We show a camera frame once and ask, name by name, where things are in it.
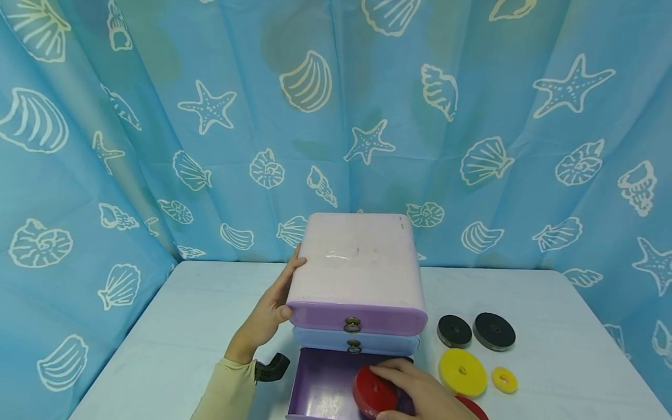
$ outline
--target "sleeve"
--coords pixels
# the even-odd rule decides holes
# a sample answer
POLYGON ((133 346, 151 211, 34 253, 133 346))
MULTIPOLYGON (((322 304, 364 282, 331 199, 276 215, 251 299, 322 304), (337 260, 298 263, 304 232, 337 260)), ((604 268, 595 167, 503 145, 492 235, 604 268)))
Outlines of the sleeve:
POLYGON ((222 358, 192 420, 246 420, 254 398, 256 363, 240 365, 222 358))

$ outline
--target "black ring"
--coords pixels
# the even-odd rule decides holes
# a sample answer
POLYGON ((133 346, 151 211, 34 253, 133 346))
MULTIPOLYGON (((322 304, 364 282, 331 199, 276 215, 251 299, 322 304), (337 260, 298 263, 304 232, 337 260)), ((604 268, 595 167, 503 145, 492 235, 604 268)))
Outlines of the black ring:
POLYGON ((511 324, 489 312, 479 314, 474 320, 474 336, 492 351, 507 351, 515 343, 515 331, 511 324))
POLYGON ((469 324, 455 315, 442 317, 436 325, 436 334, 447 347, 464 349, 471 343, 469 324))

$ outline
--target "human hand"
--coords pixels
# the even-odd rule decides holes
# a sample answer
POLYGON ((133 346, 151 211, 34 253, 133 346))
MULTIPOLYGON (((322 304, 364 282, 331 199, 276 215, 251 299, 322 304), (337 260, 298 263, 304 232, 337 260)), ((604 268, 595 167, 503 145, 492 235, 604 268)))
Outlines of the human hand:
POLYGON ((247 320, 235 333, 224 355, 226 359, 243 365, 252 362, 257 348, 268 343, 278 331, 278 326, 292 316, 292 310, 285 303, 294 270, 307 261, 298 257, 300 250, 301 244, 298 244, 278 279, 266 290, 247 320))
POLYGON ((371 366, 371 372, 406 391, 415 406, 415 417, 399 411, 385 411, 376 420, 478 420, 432 375, 406 359, 386 360, 371 366))

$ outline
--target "white starfish print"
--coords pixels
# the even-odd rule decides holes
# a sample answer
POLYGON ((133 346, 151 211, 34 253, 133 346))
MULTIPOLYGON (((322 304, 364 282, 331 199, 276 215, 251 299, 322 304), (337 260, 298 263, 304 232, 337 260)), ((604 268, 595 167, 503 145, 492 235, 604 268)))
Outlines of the white starfish print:
POLYGON ((233 103, 238 94, 226 92, 224 95, 212 96, 200 80, 196 80, 196 90, 198 90, 198 101, 179 102, 177 107, 183 111, 198 114, 200 119, 198 134, 205 135, 210 126, 215 123, 226 128, 233 128, 233 123, 226 116, 226 109, 233 103))
POLYGON ((381 120, 375 127, 370 131, 364 131, 361 128, 353 127, 352 134, 355 136, 355 144, 352 145, 352 148, 343 157, 346 162, 350 162, 350 159, 354 158, 355 155, 361 155, 364 160, 365 165, 371 163, 371 156, 374 153, 374 150, 381 152, 394 152, 396 146, 393 144, 384 142, 380 136, 382 131, 387 127, 387 120, 381 120))
POLYGON ((541 118, 563 105, 577 114, 583 112, 583 101, 588 92, 615 74, 616 70, 606 69, 589 75, 586 73, 586 56, 583 53, 579 54, 564 80, 539 79, 532 83, 535 89, 548 92, 548 100, 534 112, 534 117, 541 118))
POLYGON ((100 131, 93 133, 93 144, 91 145, 91 148, 95 150, 95 154, 98 155, 98 159, 103 162, 105 169, 108 170, 110 175, 112 175, 112 170, 110 169, 108 161, 116 157, 126 156, 126 152, 124 151, 105 149, 105 145, 103 144, 103 133, 100 131))
POLYGON ((652 275, 658 286, 658 296, 663 297, 672 284, 672 251, 659 253, 646 239, 638 237, 637 241, 644 258, 632 263, 632 267, 652 275))

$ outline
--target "yellow ring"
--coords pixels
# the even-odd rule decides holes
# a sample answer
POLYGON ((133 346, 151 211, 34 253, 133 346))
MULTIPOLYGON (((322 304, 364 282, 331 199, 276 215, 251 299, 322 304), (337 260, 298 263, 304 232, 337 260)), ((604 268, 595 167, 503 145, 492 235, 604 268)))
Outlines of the yellow ring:
POLYGON ((499 389, 505 394, 513 394, 518 390, 518 379, 507 368, 499 366, 493 370, 491 379, 495 388, 499 389))
POLYGON ((439 361, 444 386, 469 398, 481 395, 488 386, 488 374, 481 362, 466 350, 449 349, 439 361))

